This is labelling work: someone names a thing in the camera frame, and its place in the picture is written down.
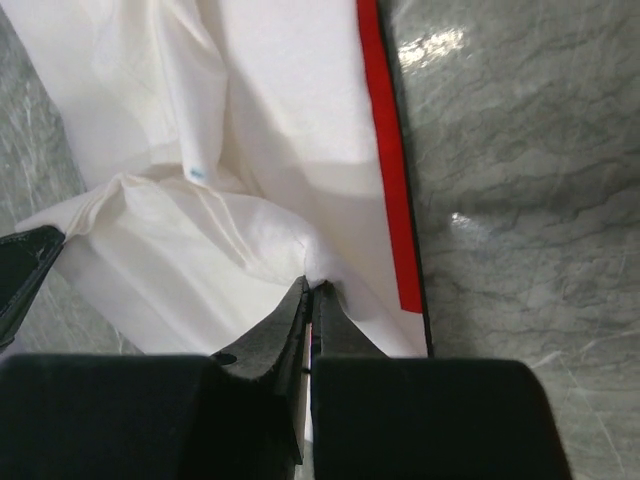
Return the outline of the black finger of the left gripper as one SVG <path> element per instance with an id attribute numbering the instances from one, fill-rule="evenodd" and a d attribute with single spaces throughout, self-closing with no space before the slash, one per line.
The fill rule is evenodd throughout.
<path id="1" fill-rule="evenodd" d="M 65 235 L 53 226 L 1 238 L 2 345 L 14 341 L 64 243 Z"/>

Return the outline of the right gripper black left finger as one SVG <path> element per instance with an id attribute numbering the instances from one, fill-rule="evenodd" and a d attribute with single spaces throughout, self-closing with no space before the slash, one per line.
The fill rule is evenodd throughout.
<path id="1" fill-rule="evenodd" d="M 5 479 L 290 479 L 304 452 L 311 290 L 210 356 L 16 355 Z"/>

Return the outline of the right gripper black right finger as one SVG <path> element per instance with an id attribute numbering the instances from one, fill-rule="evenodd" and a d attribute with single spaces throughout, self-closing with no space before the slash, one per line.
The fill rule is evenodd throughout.
<path id="1" fill-rule="evenodd" d="M 319 479 L 567 479 L 546 393 L 523 363 L 391 358 L 313 293 L 311 415 Z"/>

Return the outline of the white t shirt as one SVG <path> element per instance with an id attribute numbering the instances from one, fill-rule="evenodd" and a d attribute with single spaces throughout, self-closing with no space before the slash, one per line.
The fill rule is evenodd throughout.
<path id="1" fill-rule="evenodd" d="M 147 354 L 211 354 L 331 282 L 392 357 L 428 353 L 373 1 L 6 1 L 86 192 L 17 225 Z"/>

